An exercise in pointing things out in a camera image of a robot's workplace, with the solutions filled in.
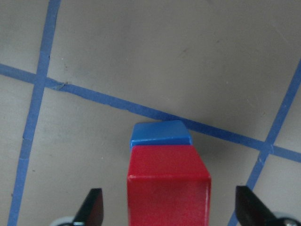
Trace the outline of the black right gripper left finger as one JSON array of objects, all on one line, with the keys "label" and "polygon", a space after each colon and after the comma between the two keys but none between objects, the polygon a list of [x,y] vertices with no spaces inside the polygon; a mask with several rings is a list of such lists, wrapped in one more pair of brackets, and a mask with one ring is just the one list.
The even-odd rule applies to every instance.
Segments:
[{"label": "black right gripper left finger", "polygon": [[75,215],[72,226],[101,226],[104,218],[101,188],[92,188]]}]

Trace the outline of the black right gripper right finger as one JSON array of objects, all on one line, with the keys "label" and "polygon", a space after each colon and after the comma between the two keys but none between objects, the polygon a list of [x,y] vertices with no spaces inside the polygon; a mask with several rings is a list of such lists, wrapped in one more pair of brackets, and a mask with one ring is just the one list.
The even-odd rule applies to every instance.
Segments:
[{"label": "black right gripper right finger", "polygon": [[281,226],[266,205],[247,186],[236,186],[235,214],[241,226]]}]

